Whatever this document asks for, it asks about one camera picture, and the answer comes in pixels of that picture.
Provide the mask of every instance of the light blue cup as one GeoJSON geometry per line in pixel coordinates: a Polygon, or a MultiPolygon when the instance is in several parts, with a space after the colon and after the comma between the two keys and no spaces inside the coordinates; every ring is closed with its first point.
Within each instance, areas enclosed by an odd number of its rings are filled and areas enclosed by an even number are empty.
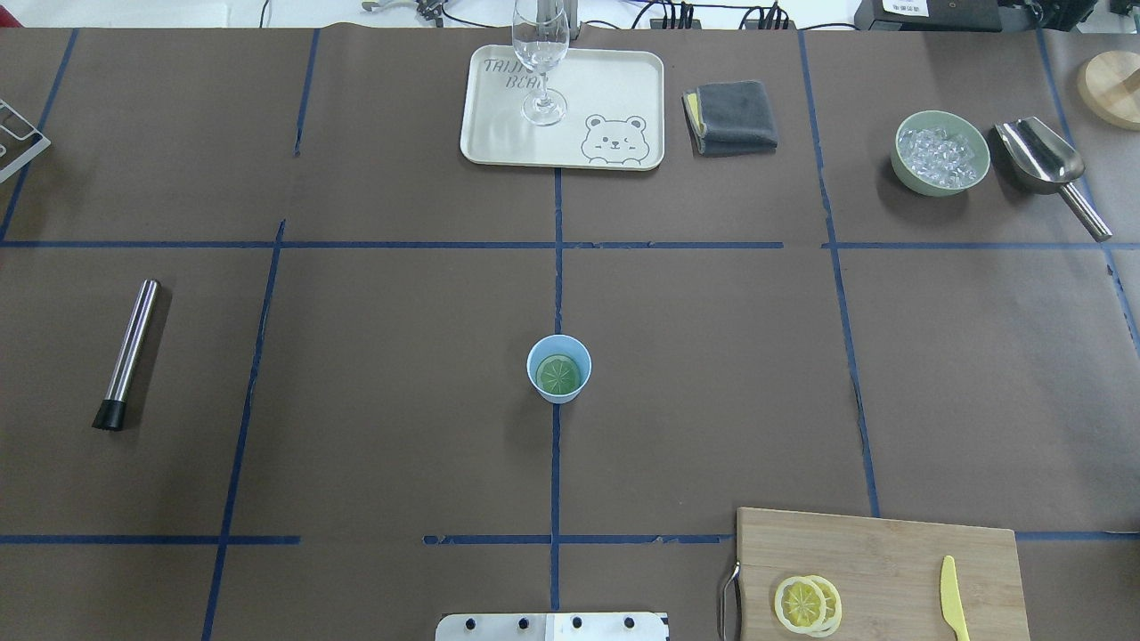
{"type": "Polygon", "coordinates": [[[990,171],[990,147],[986,146],[986,139],[982,137],[982,132],[977,130],[972,124],[962,120],[961,117],[950,113],[950,112],[919,112],[917,114],[911,114],[898,125],[895,130],[895,140],[890,145],[890,167],[895,170],[895,176],[903,181],[913,192],[918,192],[923,196],[953,196],[960,192],[964,192],[970,187],[982,182],[982,179],[986,177],[990,171]],[[934,129],[940,127],[946,130],[947,133],[954,136],[955,133],[961,133],[966,138],[966,143],[970,146],[970,151],[974,152],[974,160],[970,161],[970,167],[978,173],[978,179],[969,185],[964,185],[960,188],[947,188],[939,187],[934,182],[928,182],[926,179],[919,175],[911,171],[911,168],[906,167],[903,162],[902,156],[898,154],[898,135],[903,132],[904,129],[934,129]]]}
{"type": "Polygon", "coordinates": [[[578,339],[565,334],[546,336],[535,343],[535,347],[530,348],[530,354],[527,356],[527,376],[530,379],[530,384],[535,386],[535,389],[538,390],[538,393],[543,395],[543,398],[555,405],[573,400],[573,397],[578,396],[581,388],[586,387],[591,370],[593,370],[593,364],[591,363],[589,351],[586,349],[586,346],[581,344],[578,339]],[[581,374],[581,382],[570,393],[546,393],[543,391],[543,388],[538,387],[538,364],[547,356],[554,356],[555,354],[569,356],[575,362],[575,365],[578,366],[578,373],[581,374]]]}

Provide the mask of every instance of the gray towel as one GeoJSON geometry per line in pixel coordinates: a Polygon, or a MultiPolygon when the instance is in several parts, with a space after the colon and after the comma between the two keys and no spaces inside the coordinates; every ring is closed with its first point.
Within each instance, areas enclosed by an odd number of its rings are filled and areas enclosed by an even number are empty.
{"type": "Polygon", "coordinates": [[[749,154],[780,144],[764,83],[758,80],[701,84],[683,100],[703,156],[749,154]],[[693,113],[695,94],[698,113],[693,113]]]}

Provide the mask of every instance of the stainless steel ice scoop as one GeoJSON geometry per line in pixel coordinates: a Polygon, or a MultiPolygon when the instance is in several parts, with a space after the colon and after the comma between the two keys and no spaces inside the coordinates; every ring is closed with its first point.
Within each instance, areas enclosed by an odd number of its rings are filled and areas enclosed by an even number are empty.
{"type": "Polygon", "coordinates": [[[1021,182],[1037,194],[1060,194],[1098,243],[1113,237],[1073,181],[1084,175],[1084,161],[1064,138],[1036,117],[995,124],[997,136],[1013,159],[1021,182]]]}

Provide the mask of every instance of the glass base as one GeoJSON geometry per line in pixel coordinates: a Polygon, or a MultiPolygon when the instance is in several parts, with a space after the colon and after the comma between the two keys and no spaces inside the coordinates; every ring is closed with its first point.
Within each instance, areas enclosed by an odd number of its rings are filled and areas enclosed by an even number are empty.
{"type": "Polygon", "coordinates": [[[522,99],[522,115],[538,127],[557,124],[567,115],[567,98],[553,89],[547,89],[544,102],[543,90],[535,89],[522,99]]]}

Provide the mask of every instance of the scoop handle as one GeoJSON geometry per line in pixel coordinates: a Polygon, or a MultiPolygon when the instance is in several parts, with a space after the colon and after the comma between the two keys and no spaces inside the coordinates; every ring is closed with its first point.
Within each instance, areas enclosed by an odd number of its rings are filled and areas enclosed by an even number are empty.
{"type": "Polygon", "coordinates": [[[1065,204],[1069,205],[1069,209],[1076,214],[1077,220],[1081,221],[1081,225],[1084,225],[1084,228],[1089,230],[1094,241],[1104,243],[1113,237],[1113,232],[1105,225],[1105,221],[1100,219],[1100,214],[1097,213],[1097,210],[1092,209],[1092,204],[1089,203],[1088,198],[1084,197],[1084,194],[1072,182],[1061,185],[1060,194],[1065,198],[1065,204]]]}

